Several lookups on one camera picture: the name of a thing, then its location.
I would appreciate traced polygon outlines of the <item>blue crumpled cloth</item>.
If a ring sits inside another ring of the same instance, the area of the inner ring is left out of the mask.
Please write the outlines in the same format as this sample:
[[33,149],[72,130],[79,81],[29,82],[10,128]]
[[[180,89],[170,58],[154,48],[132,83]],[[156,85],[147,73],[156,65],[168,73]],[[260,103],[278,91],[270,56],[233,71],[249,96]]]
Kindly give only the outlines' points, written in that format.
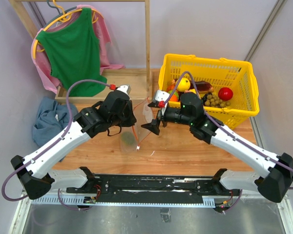
[[49,141],[58,139],[57,135],[67,127],[68,123],[67,105],[61,105],[54,99],[44,97],[32,127],[32,139],[39,147],[42,147]]

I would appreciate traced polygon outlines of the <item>clear zip top bag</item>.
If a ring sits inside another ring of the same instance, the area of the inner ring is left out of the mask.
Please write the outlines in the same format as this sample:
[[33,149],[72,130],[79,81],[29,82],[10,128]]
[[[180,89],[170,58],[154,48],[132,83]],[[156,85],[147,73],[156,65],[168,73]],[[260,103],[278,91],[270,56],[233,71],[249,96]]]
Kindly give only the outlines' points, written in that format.
[[151,133],[149,130],[141,127],[142,124],[150,123],[154,119],[154,113],[148,104],[150,99],[147,97],[142,100],[139,104],[133,106],[133,113],[136,117],[137,122],[132,127],[126,127],[122,129],[122,132],[132,132],[135,136],[135,144],[131,146],[126,146],[121,141],[121,134],[119,137],[120,140],[120,149],[122,153],[131,153],[140,149],[142,141]]

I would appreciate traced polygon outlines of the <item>yellow toy lemon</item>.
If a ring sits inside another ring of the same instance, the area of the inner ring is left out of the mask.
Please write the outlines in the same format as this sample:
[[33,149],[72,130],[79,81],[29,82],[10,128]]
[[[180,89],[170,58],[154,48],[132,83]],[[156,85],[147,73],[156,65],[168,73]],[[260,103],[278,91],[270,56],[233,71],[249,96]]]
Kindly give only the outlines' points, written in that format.
[[190,89],[190,81],[189,81],[189,79],[188,78],[181,78],[176,89],[180,93],[184,93],[185,91],[189,90]]

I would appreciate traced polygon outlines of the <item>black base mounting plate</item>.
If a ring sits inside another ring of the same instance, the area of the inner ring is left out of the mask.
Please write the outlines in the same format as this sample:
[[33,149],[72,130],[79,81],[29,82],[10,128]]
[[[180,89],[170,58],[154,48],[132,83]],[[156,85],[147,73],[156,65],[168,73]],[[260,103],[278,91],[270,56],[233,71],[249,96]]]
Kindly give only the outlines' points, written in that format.
[[69,187],[70,194],[139,194],[141,197],[163,197],[176,199],[178,194],[204,196],[238,196],[238,189],[226,189],[218,178],[195,176],[159,176],[159,175],[94,175],[93,187],[87,191],[82,188]]

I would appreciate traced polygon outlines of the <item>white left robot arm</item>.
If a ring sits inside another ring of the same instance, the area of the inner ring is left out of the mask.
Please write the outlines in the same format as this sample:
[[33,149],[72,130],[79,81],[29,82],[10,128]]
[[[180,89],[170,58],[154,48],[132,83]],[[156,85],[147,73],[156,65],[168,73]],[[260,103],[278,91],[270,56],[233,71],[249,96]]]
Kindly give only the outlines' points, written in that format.
[[84,193],[95,187],[95,177],[87,167],[75,170],[53,170],[52,167],[73,149],[113,126],[131,127],[136,123],[129,86],[122,85],[110,92],[104,101],[82,109],[71,125],[37,151],[15,156],[11,164],[31,200],[51,190],[76,188]]

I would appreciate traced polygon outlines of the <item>yellow clothes hanger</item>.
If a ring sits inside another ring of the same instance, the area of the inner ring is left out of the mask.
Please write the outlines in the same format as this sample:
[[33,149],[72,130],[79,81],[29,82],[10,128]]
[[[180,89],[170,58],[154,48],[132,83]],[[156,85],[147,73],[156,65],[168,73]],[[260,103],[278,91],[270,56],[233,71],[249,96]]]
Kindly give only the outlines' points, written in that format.
[[[51,6],[52,8],[56,8],[59,10],[59,14],[57,16],[55,16],[50,22],[48,22],[43,28],[42,30],[43,31],[46,31],[47,29],[49,29],[53,24],[57,23],[57,22],[67,22],[71,19],[72,17],[72,14],[73,13],[76,13],[76,12],[80,12],[82,11],[82,8],[83,7],[72,7],[72,8],[69,8],[68,10],[65,10],[62,6],[58,5],[56,3],[55,0],[52,1],[53,2],[53,5]],[[44,52],[44,49],[37,49],[37,46],[41,44],[39,43],[39,41],[37,39],[34,39],[33,41],[33,48],[32,48],[32,56],[33,56],[33,59],[36,59],[36,53],[37,52]]]

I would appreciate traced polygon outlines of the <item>orange toy carrot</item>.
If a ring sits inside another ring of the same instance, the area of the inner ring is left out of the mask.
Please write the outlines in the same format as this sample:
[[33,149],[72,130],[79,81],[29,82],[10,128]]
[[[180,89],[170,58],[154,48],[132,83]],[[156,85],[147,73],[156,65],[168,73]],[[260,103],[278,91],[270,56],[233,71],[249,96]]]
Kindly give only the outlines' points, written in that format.
[[123,132],[121,134],[121,141],[126,146],[131,146],[135,144],[135,136],[132,132]]

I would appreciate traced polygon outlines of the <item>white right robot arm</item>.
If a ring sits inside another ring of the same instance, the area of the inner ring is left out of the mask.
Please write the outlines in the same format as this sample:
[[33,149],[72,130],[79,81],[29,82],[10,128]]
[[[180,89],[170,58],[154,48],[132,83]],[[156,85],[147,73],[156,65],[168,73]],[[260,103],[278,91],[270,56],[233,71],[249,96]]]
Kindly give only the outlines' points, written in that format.
[[271,202],[279,203],[293,182],[293,158],[283,153],[277,155],[247,141],[221,121],[209,116],[202,100],[194,93],[181,96],[181,107],[173,108],[164,103],[169,94],[157,91],[149,107],[158,107],[157,117],[150,123],[143,124],[154,134],[160,133],[160,125],[169,122],[189,126],[192,135],[221,148],[253,168],[253,172],[235,172],[221,169],[217,172],[218,179],[211,183],[212,191],[223,195],[228,190],[258,191]]

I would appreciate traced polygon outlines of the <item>orange toy tangerine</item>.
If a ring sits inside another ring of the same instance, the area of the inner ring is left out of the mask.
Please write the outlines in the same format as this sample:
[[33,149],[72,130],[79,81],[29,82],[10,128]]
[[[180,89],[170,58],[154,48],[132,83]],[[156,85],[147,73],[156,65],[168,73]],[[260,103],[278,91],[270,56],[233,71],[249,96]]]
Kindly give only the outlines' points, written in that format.
[[176,85],[176,80],[173,79],[168,83],[167,89],[166,91],[169,93],[171,90],[173,90],[175,88]]

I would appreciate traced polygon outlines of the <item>yellow plastic shopping basket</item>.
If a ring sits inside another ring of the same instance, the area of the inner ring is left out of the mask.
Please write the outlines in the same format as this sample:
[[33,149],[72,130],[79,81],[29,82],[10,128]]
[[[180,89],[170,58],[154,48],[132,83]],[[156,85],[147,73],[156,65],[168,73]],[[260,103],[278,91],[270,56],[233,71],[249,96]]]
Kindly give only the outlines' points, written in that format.
[[184,71],[189,71],[195,81],[210,83],[216,94],[223,87],[233,91],[229,107],[205,108],[208,114],[219,119],[229,128],[234,129],[249,117],[259,113],[259,90],[250,62],[166,54],[159,73],[159,89],[165,91],[170,82],[179,78]]

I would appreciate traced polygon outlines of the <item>pink shirt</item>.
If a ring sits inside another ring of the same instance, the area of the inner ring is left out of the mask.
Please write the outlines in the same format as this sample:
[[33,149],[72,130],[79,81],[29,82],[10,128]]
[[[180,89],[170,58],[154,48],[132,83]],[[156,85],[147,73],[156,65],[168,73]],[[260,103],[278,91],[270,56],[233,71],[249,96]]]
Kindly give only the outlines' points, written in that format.
[[[99,55],[100,55],[100,74],[103,73],[103,70],[111,69],[111,70],[117,70],[122,69],[125,66],[122,64],[111,64],[108,59],[106,45],[108,43],[111,43],[111,38],[107,29],[107,26],[105,24],[104,17],[102,14],[97,11],[97,9],[91,5],[77,5],[77,9],[82,8],[90,8],[93,10],[94,16],[94,22],[92,23],[94,33],[99,40]],[[68,25],[72,24],[77,20],[79,17],[81,11],[79,12],[73,12],[71,18],[66,21],[62,22],[59,25],[54,25],[48,28],[47,32],[55,32],[59,31],[61,29],[64,29]],[[51,91],[53,93],[57,92],[57,87],[61,86],[61,82],[56,77],[51,76],[51,65],[49,62],[49,59],[47,58],[47,55],[45,52],[42,52],[42,46],[34,46],[32,44],[31,46],[31,58],[36,66],[36,69],[39,73],[39,76],[42,80],[43,86],[46,90]]]

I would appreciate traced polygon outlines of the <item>red toy apple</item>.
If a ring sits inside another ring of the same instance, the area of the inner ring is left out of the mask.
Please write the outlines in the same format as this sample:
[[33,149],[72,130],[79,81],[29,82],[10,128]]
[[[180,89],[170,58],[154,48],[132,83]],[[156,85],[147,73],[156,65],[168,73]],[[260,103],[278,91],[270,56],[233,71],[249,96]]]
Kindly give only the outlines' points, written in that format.
[[229,101],[233,97],[233,91],[228,87],[223,87],[219,90],[218,97],[223,101]]

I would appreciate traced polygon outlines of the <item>dark red toy eggplant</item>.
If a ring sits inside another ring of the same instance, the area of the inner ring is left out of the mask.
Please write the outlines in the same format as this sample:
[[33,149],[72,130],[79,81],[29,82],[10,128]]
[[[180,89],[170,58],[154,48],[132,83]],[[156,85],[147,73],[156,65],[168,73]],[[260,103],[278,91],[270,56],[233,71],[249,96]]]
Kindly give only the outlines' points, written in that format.
[[206,81],[196,81],[195,86],[199,93],[212,93],[214,91],[214,87]]

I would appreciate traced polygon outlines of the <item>green tank top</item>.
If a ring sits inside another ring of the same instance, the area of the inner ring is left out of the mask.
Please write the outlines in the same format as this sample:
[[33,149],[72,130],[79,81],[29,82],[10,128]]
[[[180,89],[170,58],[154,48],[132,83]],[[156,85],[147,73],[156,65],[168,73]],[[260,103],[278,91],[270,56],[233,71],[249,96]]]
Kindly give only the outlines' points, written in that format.
[[51,65],[50,75],[68,90],[74,83],[83,82],[70,91],[71,97],[93,97],[105,89],[107,79],[100,75],[100,45],[92,26],[92,10],[83,8],[76,21],[55,31],[37,35]]

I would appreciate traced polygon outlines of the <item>toy grape bunch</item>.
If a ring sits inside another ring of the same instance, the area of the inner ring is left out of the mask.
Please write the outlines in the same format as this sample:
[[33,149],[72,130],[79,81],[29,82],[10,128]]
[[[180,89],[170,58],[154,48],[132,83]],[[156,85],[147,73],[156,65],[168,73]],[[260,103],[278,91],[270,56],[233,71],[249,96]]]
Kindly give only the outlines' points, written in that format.
[[230,101],[224,101],[213,93],[206,93],[202,97],[203,105],[207,107],[226,108],[231,106]]

